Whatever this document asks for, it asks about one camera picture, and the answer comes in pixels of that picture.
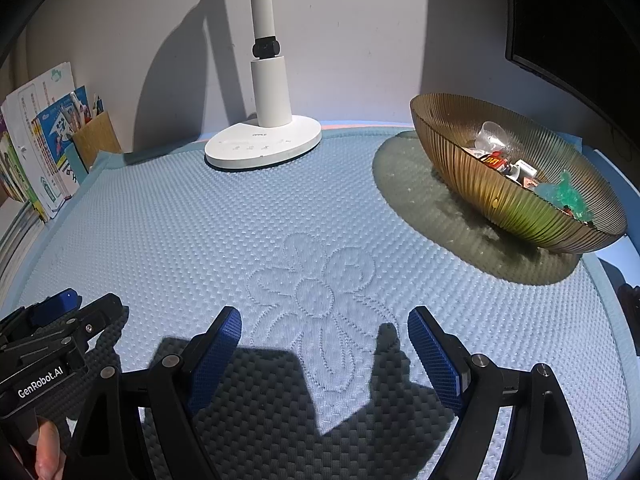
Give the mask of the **left hand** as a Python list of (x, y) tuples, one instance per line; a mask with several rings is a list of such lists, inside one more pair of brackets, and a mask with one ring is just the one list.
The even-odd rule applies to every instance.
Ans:
[(35, 449), (34, 471), (39, 480), (61, 480), (66, 455), (62, 451), (58, 427), (44, 417), (37, 416), (37, 430), (30, 436)]

